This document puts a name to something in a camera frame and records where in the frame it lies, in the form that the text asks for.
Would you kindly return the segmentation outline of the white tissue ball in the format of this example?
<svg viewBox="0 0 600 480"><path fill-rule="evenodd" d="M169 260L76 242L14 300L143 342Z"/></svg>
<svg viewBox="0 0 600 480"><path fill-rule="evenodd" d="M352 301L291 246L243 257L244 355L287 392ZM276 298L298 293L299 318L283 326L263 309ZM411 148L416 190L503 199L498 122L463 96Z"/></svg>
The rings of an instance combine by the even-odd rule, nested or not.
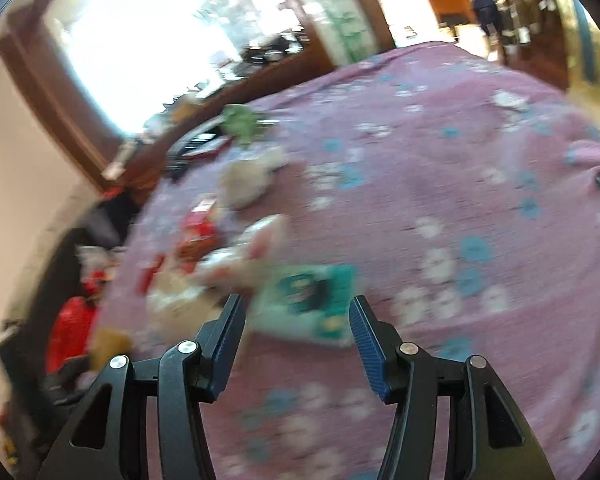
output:
<svg viewBox="0 0 600 480"><path fill-rule="evenodd" d="M268 190L276 171L287 164L288 155L279 144L239 152L221 171L221 203L230 209L250 206Z"/></svg>

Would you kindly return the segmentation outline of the wooden stair railing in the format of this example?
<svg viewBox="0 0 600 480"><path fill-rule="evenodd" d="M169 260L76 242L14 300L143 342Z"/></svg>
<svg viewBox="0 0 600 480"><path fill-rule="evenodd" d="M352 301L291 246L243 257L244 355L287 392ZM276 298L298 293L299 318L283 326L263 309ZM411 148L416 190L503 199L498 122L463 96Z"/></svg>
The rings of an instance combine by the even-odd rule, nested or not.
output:
<svg viewBox="0 0 600 480"><path fill-rule="evenodd" d="M501 0L503 63L560 89L569 86L562 17L555 0Z"/></svg>

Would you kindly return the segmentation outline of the green crumpled cloth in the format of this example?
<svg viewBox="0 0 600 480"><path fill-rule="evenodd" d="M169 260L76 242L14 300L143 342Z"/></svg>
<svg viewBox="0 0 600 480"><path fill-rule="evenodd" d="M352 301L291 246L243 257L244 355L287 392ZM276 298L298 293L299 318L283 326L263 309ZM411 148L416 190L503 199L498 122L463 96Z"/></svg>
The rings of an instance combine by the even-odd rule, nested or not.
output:
<svg viewBox="0 0 600 480"><path fill-rule="evenodd" d="M221 118L222 131L241 146L253 144L268 128L263 115L244 104L227 104Z"/></svg>

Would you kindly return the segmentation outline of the black sofa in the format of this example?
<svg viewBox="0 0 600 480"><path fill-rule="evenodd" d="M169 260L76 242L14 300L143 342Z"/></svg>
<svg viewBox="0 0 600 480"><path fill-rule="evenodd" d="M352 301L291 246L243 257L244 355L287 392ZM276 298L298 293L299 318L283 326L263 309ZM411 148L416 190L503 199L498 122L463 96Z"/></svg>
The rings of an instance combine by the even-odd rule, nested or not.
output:
<svg viewBox="0 0 600 480"><path fill-rule="evenodd" d="M32 292L12 307L3 327L0 362L10 385L6 434L14 442L17 479L34 479L77 400L65 375L46 370L46 351L64 303L78 296L81 263L78 248L112 249L122 245L140 211L128 192L104 198L70 224L42 262L34 267Z"/></svg>

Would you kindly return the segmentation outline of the green white box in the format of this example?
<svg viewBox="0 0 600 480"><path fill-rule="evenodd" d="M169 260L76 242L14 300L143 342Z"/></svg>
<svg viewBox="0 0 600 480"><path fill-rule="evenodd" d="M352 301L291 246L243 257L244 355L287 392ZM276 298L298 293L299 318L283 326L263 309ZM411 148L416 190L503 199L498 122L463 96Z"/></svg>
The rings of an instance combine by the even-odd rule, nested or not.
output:
<svg viewBox="0 0 600 480"><path fill-rule="evenodd" d="M248 324L268 337L346 348L353 339L349 304L357 293L354 266L276 266L251 299Z"/></svg>

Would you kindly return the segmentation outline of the cream plastic bag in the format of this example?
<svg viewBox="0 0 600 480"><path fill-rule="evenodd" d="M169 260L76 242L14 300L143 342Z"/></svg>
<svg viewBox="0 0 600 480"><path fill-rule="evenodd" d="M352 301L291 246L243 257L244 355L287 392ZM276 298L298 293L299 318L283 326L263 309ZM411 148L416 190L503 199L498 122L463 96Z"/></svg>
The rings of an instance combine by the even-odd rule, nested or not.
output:
<svg viewBox="0 0 600 480"><path fill-rule="evenodd" d="M149 286L146 309L152 330L167 344L193 338L221 296L178 272L160 271Z"/></svg>

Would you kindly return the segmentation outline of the person in blue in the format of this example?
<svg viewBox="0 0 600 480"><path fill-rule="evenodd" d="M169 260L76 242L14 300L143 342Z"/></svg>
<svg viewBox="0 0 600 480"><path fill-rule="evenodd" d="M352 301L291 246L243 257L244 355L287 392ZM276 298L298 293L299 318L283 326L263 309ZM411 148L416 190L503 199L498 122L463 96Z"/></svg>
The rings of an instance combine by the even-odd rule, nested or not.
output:
<svg viewBox="0 0 600 480"><path fill-rule="evenodd" d="M480 28L487 37L490 37L491 30L494 30L495 35L501 38L503 25L495 0L472 0L472 10Z"/></svg>

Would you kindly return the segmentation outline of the red snack wrapper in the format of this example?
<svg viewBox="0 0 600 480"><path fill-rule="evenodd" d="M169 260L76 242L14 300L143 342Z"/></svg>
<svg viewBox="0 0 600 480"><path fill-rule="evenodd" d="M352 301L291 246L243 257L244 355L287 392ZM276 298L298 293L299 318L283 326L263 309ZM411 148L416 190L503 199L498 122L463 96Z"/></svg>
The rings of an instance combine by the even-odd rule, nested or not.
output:
<svg viewBox="0 0 600 480"><path fill-rule="evenodd" d="M222 208L214 194L196 198L181 222L175 253L183 261L199 261L220 244Z"/></svg>

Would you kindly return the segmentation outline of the pink floral tablecloth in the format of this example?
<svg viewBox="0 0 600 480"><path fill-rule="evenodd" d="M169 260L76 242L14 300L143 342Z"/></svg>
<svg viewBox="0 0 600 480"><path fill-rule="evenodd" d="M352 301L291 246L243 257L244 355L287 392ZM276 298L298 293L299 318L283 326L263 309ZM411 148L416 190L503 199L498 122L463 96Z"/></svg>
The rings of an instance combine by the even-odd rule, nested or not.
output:
<svg viewBox="0 0 600 480"><path fill-rule="evenodd" d="M524 96L524 110L492 102ZM600 130L562 92L452 44L393 50L252 103L288 165L227 214L234 232L288 214L280 263L345 264L378 318L435 356L485 356L556 479L600 452ZM164 344L137 293L225 157L160 184L107 287L99 324ZM392 409L355 348L245 334L204 406L218 479L373 479Z"/></svg>

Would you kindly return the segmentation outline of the wooden counter ledge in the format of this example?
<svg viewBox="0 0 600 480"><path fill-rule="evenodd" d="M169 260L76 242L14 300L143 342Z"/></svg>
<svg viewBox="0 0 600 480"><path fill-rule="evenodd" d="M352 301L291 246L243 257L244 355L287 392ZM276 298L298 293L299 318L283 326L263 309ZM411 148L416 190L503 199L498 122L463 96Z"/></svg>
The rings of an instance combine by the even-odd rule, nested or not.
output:
<svg viewBox="0 0 600 480"><path fill-rule="evenodd" d="M335 68L335 64L325 53L318 52L317 46L265 66L242 82L221 90L204 102L193 116L163 133L154 144L141 148L126 164L122 176L109 182L106 190L127 188L136 195L150 192L156 186L162 168L166 166L170 149L195 128L202 127L205 122L217 117L232 119L242 116L238 107L252 107L252 102L257 99L324 76Z"/></svg>

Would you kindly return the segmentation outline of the black case on table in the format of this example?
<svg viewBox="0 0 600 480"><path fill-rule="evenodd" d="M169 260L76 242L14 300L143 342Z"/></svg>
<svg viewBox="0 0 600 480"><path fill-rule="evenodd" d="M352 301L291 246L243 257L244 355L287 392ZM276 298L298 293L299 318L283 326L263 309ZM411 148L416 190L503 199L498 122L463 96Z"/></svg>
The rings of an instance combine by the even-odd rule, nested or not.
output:
<svg viewBox="0 0 600 480"><path fill-rule="evenodd" d="M182 180L189 170L215 159L230 144L219 127L191 133L171 146L166 153L164 176L172 183Z"/></svg>

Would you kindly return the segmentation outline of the white plastic bag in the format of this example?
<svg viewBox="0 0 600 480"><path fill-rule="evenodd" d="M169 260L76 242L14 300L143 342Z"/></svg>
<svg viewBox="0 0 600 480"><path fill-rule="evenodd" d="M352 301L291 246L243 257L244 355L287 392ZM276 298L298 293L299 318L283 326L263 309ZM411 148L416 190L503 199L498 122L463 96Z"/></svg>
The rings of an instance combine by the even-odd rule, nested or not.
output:
<svg viewBox="0 0 600 480"><path fill-rule="evenodd" d="M227 247L212 250L195 266L196 285L230 290L255 288L279 256L290 233L288 214L271 214L250 224Z"/></svg>

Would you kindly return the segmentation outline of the small white wrapper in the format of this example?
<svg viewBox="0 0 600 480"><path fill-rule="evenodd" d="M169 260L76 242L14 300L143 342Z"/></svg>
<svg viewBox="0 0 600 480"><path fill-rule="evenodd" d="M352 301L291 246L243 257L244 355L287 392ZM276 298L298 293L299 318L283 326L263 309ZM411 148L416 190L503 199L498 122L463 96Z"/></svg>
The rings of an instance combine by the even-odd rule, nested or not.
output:
<svg viewBox="0 0 600 480"><path fill-rule="evenodd" d="M492 102L496 106L508 110L524 110L528 105L528 99L524 96L505 90L496 90L493 93Z"/></svg>

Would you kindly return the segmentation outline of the red plastic basket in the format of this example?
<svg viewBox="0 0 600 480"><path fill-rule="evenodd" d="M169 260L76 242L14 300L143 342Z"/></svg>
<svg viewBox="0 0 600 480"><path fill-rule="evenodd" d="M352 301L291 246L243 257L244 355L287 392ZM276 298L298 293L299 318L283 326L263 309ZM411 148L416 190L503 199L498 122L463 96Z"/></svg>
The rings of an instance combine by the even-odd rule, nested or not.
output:
<svg viewBox="0 0 600 480"><path fill-rule="evenodd" d="M84 355L97 312L97 304L82 296L71 297L62 305L48 337L47 374L57 372L65 360Z"/></svg>

